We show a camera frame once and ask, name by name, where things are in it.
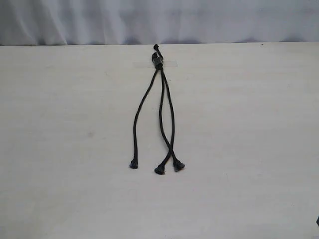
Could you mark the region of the white backdrop curtain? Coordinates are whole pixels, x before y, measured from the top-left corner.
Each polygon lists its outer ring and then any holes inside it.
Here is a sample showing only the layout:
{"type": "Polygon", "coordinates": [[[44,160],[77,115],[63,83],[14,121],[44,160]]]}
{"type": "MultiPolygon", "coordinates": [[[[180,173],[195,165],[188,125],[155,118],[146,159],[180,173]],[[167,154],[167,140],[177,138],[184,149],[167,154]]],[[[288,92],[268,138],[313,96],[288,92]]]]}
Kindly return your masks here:
{"type": "Polygon", "coordinates": [[[318,41],[316,0],[3,0],[1,45],[318,41]]]}

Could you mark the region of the clear tape strip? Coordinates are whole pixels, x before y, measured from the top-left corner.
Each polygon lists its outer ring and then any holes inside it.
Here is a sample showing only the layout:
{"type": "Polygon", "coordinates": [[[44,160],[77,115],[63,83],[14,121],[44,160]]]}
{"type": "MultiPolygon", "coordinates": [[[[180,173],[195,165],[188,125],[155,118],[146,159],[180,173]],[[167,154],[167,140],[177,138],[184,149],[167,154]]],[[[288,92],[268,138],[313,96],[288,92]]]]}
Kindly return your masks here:
{"type": "MultiPolygon", "coordinates": [[[[166,61],[163,62],[163,67],[178,67],[178,63],[176,61],[166,61]]],[[[133,62],[133,67],[135,68],[155,68],[155,64],[153,62],[133,62]]]]}

